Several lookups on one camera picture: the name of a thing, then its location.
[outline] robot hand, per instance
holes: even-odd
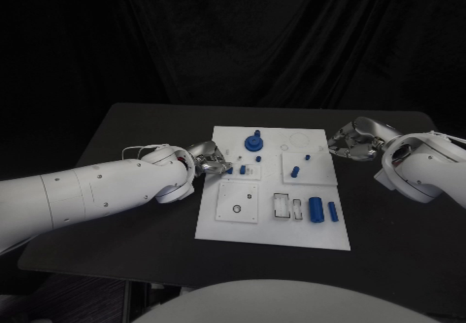
[[[350,148],[335,146],[345,139]],[[427,203],[446,192],[466,208],[466,151],[442,133],[403,135],[391,126],[365,117],[357,118],[328,140],[331,152],[358,161],[381,157],[383,169],[374,176],[390,190]]]
[[[231,168],[214,141],[188,149],[169,145],[137,148],[156,150],[142,159],[123,158],[0,182],[0,253],[38,234],[126,211],[152,198],[159,203],[182,200],[195,191],[195,177],[223,174]]]

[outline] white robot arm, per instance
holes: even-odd
[[[188,197],[202,173],[231,168],[214,141],[188,149],[161,145],[124,159],[0,182],[0,253],[38,234],[148,203]]]
[[[347,140],[348,148],[335,143]],[[445,134],[403,135],[393,127],[365,117],[357,118],[328,140],[331,152],[358,161],[374,160],[383,152],[383,169],[374,176],[391,190],[427,203],[442,192],[466,208],[466,151],[452,143],[466,143]]]

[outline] white platform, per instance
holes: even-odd
[[[264,147],[259,152],[251,152],[246,149],[246,138],[254,135],[257,129],[261,132]],[[215,127],[212,140],[217,142],[227,161],[237,164],[236,168],[247,165],[253,169],[254,165],[259,165],[261,175],[260,179],[254,179],[257,172],[253,176],[240,175],[240,169],[234,169],[234,175],[225,174],[223,177],[207,175],[197,239],[351,250],[325,131],[322,129]],[[306,154],[311,154],[309,161],[303,158]],[[256,162],[257,156],[261,156],[261,162]],[[299,177],[290,176],[290,179],[287,173],[292,174],[293,164],[300,167],[300,172]],[[286,182],[296,180],[296,184],[285,184],[283,180]],[[237,186],[230,190],[218,204],[221,183],[256,185],[257,216],[254,220],[249,214],[241,214],[244,210],[251,209],[250,207],[243,208],[240,213],[230,212],[230,209],[240,203],[237,202],[240,199],[246,199],[243,203],[253,203],[253,200],[247,198],[247,186]],[[274,193],[289,194],[292,217],[287,220],[274,218]],[[321,197],[324,202],[325,222],[322,223],[311,222],[308,201],[315,196]],[[296,221],[293,217],[295,199],[302,200],[303,220],[300,221]],[[338,222],[331,220],[328,202],[335,202]],[[233,221],[218,218],[218,212],[224,213],[221,210],[228,210],[227,216],[233,217]],[[246,216],[249,216],[250,223],[244,221]]]

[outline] table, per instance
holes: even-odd
[[[212,127],[325,129],[358,116],[404,133],[435,129],[420,112],[116,104],[78,167],[110,162],[122,149],[212,138]],[[324,283],[427,314],[466,316],[466,210],[443,194],[425,205],[373,176],[380,161],[334,157],[352,251],[195,240],[204,177],[184,201],[137,209],[52,231],[29,243],[19,267],[204,287],[240,279]]]

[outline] white cable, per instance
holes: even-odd
[[[168,143],[165,143],[165,144],[162,144],[162,145],[148,145],[148,146],[133,146],[133,147],[127,147],[123,151],[122,151],[122,160],[124,160],[124,151],[127,150],[127,149],[133,149],[133,148],[140,148],[139,149],[139,155],[140,155],[140,153],[142,153],[142,150],[145,149],[145,148],[161,148],[161,147],[168,147],[169,146],[169,144]]]
[[[466,143],[466,140],[463,138],[458,138],[455,136],[446,135],[445,133],[438,133],[436,131],[432,131],[430,134],[438,136],[445,136],[446,138],[450,138],[452,140],[456,140],[461,143]]]

